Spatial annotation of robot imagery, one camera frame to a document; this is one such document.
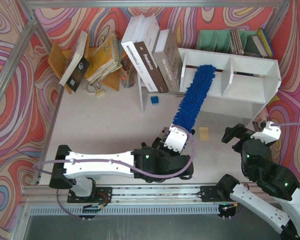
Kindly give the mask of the blue microfiber duster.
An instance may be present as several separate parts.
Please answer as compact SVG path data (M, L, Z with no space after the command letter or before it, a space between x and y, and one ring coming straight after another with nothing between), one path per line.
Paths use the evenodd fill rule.
M189 133L191 132L216 76L215 71L216 68L211 64L199 66L178 106L178 111L172 121L173 125L178 125Z

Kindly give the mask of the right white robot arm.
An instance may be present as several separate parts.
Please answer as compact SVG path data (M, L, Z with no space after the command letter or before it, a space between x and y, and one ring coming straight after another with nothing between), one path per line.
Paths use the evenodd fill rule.
M243 175L279 203L281 209L252 193L230 174L218 181L216 191L222 200L231 199L259 216L282 240L300 240L300 181L290 169L273 161L270 149L280 136L281 129L271 121L263 122L260 131L238 123L225 129L221 141L227 144L238 138L232 149L240 154Z

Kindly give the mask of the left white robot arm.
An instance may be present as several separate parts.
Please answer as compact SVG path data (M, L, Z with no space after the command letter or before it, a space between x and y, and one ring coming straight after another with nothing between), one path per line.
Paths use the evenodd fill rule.
M139 149L114 154L83 154L59 145L49 187L71 190L78 198L91 198L97 192L95 179L101 176L122 176L146 183L189 180L194 173L190 160L189 155L161 148L158 142L152 146L142 143Z

